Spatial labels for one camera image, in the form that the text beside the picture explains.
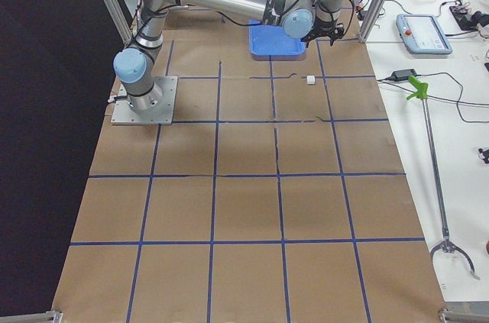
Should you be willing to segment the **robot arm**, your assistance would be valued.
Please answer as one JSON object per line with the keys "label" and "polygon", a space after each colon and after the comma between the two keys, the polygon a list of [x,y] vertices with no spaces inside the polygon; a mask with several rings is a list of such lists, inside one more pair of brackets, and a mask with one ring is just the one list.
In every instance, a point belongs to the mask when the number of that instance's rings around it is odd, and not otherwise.
{"label": "robot arm", "polygon": [[154,62],[164,42],[162,24],[171,8],[196,5],[278,26],[291,37],[310,42],[318,37],[338,40],[344,0],[140,0],[137,25],[127,47],[113,60],[125,94],[115,98],[113,115],[125,124],[171,124],[176,98],[175,76],[153,76]]}

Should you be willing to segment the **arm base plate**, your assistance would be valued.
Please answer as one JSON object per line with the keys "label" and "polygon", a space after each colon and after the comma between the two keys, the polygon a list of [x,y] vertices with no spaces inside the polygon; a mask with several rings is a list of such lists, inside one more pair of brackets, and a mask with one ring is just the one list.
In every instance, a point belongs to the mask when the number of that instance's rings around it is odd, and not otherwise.
{"label": "arm base plate", "polygon": [[154,87],[145,96],[127,95],[121,84],[112,113],[114,125],[171,125],[177,92],[177,76],[154,76]]}

